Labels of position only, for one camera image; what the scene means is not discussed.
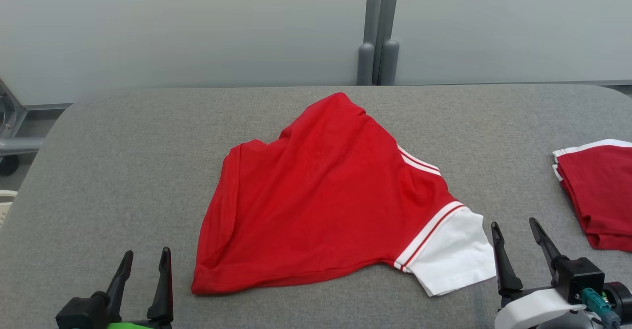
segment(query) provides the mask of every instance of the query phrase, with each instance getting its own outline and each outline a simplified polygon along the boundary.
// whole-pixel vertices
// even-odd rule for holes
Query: metal frame
[[[18,129],[27,116],[20,102],[0,80],[0,110],[4,111],[0,125],[0,156],[36,153],[43,144],[43,138],[16,137]]]
[[[399,52],[399,43],[391,41],[393,20],[395,19],[395,5],[397,5],[397,0],[381,0],[380,2],[380,18],[377,26],[377,40],[375,41],[375,59],[373,59],[373,84],[389,85],[395,83],[397,53]],[[384,61],[382,55],[384,54],[383,49],[387,41],[389,42],[386,47],[389,49],[388,59]],[[395,65],[386,67],[385,63],[395,63]],[[384,68],[388,71],[385,81],[383,81],[382,75]]]
[[[373,84],[373,61],[375,61],[375,43],[380,19],[381,0],[366,0],[364,19],[364,43],[357,51],[357,85]]]

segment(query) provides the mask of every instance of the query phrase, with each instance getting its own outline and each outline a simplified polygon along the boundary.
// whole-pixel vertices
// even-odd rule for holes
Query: red stripe
[[[422,246],[424,246],[425,242],[428,241],[428,239],[431,237],[431,235],[433,234],[433,232],[435,231],[435,229],[438,227],[439,224],[441,224],[441,222],[443,221],[443,219],[445,219],[445,217],[447,217],[451,212],[454,212],[457,208],[461,208],[461,207],[465,207],[464,205],[460,205],[460,206],[456,206],[452,209],[450,209],[449,212],[447,212],[444,216],[441,217],[441,219],[436,222],[435,226],[433,227],[433,229],[431,230],[431,232],[428,233],[428,235],[426,235],[424,241],[422,241],[421,244],[419,244],[419,246],[417,246],[417,248],[415,249],[415,252],[413,252],[413,254],[408,258],[408,261],[406,261],[404,263],[404,265],[402,265],[402,269],[404,268],[404,266],[408,265],[408,263],[413,259],[413,257],[415,257],[415,254],[417,254],[417,252],[419,251],[420,248],[422,248]]]
[[[413,158],[411,158],[410,156],[406,155],[405,153],[401,153],[401,154],[402,154],[402,155],[404,155],[407,159],[411,160],[412,162],[414,162],[414,163],[416,163],[416,164],[418,164],[418,165],[422,165],[423,167],[428,167],[428,168],[430,168],[430,169],[435,170],[436,172],[439,172],[439,171],[438,171],[438,168],[436,168],[436,167],[434,167],[434,166],[432,166],[432,165],[429,165],[429,164],[422,164],[422,163],[420,163],[420,162],[416,162]]]
[[[395,264],[397,264],[397,261],[393,261],[393,267],[395,267]],[[400,266],[398,270],[404,272],[404,266]]]

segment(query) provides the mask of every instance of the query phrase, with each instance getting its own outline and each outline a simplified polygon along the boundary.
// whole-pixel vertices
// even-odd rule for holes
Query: gray fabric surface
[[[175,328],[492,328],[496,280],[428,298],[413,275],[372,266],[306,286],[196,297],[201,220],[228,150],[270,142],[307,105],[344,91],[410,153],[437,165],[452,194],[497,221],[525,287],[549,281],[535,216],[569,257],[587,256],[632,287],[632,254],[593,250],[551,170],[551,151],[632,141],[632,100],[564,84],[171,89],[70,107],[34,160],[0,228],[3,328],[51,328],[74,296],[105,290],[135,252],[122,317],[145,317],[163,246],[173,255]]]

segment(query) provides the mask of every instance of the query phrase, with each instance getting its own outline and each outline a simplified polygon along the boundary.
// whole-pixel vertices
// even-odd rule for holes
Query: gray wall
[[[355,84],[366,0],[0,0],[25,105],[125,88]]]
[[[632,0],[397,0],[396,84],[632,80]]]

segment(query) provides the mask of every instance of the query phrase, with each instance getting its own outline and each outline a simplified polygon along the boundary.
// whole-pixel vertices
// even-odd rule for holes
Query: chair wheel
[[[10,176],[20,165],[17,155],[3,156],[0,161],[0,176]]]

